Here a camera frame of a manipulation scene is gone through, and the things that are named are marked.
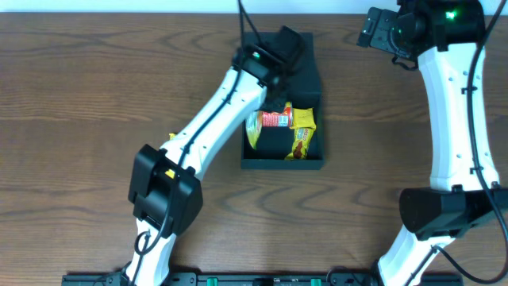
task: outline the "black box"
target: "black box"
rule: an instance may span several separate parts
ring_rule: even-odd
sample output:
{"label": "black box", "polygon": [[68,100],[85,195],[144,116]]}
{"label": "black box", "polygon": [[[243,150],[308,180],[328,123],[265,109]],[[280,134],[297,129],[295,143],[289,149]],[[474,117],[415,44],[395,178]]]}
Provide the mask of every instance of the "black box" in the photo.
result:
{"label": "black box", "polygon": [[[270,41],[276,33],[261,33],[264,41]],[[294,108],[314,108],[316,131],[310,140],[306,160],[284,160],[292,152],[294,130],[287,127],[263,127],[256,150],[251,147],[242,124],[241,168],[319,170],[325,163],[325,130],[321,100],[321,80],[314,60],[312,33],[302,33],[306,43],[305,52],[297,63],[295,74],[289,78],[288,101]],[[256,43],[252,33],[245,37],[247,44]]]}

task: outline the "snack package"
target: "snack package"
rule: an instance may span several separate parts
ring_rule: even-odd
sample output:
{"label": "snack package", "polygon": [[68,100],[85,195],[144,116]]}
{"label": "snack package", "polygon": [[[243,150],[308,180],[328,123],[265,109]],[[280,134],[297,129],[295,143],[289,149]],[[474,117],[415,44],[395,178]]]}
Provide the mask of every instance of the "snack package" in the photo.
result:
{"label": "snack package", "polygon": [[294,130],[293,152],[286,156],[285,160],[306,159],[309,151],[310,139],[314,129],[297,128]]}
{"label": "snack package", "polygon": [[306,110],[294,108],[293,125],[291,125],[290,128],[311,128],[316,130],[316,123],[314,123],[314,112],[312,108]]}
{"label": "snack package", "polygon": [[248,143],[256,150],[257,140],[260,139],[263,115],[259,111],[252,112],[245,119],[245,131],[247,132]]}
{"label": "snack package", "polygon": [[263,112],[263,127],[290,127],[293,124],[293,106],[286,102],[283,112]]}

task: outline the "green light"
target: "green light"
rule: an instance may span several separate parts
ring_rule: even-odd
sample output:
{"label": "green light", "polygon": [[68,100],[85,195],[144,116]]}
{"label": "green light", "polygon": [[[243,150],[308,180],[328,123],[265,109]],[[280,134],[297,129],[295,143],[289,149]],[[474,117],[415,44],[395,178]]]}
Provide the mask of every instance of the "green light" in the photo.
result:
{"label": "green light", "polygon": [[455,12],[446,12],[446,18],[453,20],[457,14]]}

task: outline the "white wall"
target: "white wall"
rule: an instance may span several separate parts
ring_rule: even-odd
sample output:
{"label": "white wall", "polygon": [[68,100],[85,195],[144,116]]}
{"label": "white wall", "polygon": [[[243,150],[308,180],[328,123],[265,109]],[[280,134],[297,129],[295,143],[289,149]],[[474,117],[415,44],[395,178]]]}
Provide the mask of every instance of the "white wall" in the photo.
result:
{"label": "white wall", "polygon": [[[480,0],[493,14],[500,0]],[[396,0],[243,0],[253,14],[365,14],[372,6],[397,10]],[[1,12],[236,13],[237,0],[0,0]],[[508,14],[508,6],[503,10]]]}

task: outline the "red candy wrapper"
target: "red candy wrapper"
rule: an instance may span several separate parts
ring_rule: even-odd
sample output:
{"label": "red candy wrapper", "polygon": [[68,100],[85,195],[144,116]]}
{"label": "red candy wrapper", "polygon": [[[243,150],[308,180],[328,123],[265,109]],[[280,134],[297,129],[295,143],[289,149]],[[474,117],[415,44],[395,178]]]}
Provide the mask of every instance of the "red candy wrapper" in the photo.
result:
{"label": "red candy wrapper", "polygon": [[286,102],[284,111],[280,113],[263,112],[263,127],[291,127],[293,124],[293,106]]}

